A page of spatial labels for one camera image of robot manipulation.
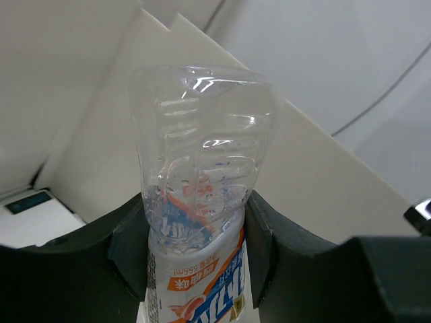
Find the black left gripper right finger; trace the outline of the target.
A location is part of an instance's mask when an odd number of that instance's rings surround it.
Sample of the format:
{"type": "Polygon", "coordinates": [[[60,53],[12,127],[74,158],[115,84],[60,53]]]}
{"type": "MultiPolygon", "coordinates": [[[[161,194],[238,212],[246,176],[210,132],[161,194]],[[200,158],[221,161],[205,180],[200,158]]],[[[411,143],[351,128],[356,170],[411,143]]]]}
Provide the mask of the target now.
{"type": "Polygon", "coordinates": [[[362,236],[337,245],[253,192],[245,232],[260,321],[429,322],[430,201],[403,217],[418,236],[362,236]]]}

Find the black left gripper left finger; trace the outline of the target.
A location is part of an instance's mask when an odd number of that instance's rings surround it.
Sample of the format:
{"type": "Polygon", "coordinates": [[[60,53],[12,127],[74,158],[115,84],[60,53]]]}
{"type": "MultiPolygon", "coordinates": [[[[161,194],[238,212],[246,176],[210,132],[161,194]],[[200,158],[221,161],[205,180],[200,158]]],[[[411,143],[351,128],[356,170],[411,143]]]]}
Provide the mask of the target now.
{"type": "Polygon", "coordinates": [[[137,194],[41,247],[1,247],[1,321],[136,322],[148,233],[137,194]]]}

